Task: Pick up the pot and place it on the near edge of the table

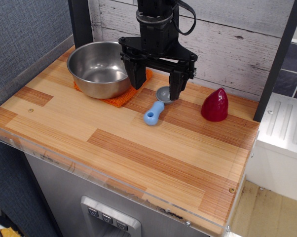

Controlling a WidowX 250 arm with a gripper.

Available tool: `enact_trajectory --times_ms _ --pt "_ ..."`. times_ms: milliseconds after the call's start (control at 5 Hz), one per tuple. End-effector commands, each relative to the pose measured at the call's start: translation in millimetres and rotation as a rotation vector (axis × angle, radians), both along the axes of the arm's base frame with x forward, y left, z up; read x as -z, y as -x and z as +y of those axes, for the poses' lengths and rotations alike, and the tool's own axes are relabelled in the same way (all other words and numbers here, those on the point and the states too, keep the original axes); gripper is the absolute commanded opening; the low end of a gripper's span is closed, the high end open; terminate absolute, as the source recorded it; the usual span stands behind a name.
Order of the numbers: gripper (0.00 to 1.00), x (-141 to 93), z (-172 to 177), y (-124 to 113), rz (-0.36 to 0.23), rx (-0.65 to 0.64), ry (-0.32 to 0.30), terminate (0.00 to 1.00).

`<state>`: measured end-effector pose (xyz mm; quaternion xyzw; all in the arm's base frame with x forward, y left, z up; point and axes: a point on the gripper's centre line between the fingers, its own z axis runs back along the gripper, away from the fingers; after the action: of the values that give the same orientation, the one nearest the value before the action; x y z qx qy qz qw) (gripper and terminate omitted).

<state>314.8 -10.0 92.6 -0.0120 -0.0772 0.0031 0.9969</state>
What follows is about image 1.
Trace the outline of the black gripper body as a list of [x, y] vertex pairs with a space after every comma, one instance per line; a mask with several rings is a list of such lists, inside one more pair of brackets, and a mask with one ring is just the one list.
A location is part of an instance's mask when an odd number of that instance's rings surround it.
[[178, 70], [196, 76], [194, 63], [197, 55], [179, 43], [179, 32], [172, 22], [165, 26], [140, 24], [139, 37], [121, 37], [121, 59], [126, 54], [136, 60], [142, 60], [145, 67], [171, 73]]

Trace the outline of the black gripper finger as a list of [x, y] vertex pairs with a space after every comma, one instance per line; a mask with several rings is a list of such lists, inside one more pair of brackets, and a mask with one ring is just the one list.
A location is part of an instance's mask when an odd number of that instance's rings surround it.
[[131, 85], [134, 89], [140, 89], [147, 80], [146, 67], [143, 61], [136, 60], [125, 54], [123, 56], [123, 62]]
[[188, 81], [188, 74], [179, 71], [173, 71], [169, 76], [170, 100], [178, 100], [180, 93], [184, 91]]

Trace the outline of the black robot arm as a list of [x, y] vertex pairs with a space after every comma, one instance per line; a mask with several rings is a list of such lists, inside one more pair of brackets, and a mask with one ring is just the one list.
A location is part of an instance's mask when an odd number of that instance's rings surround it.
[[146, 68], [169, 73], [170, 99], [178, 100], [189, 79], [196, 75], [194, 63], [198, 56], [179, 43], [179, 35], [189, 35], [179, 28], [179, 8], [195, 15], [182, 0], [140, 0], [136, 12], [140, 37], [121, 37], [121, 59], [131, 85], [140, 89], [147, 80]]

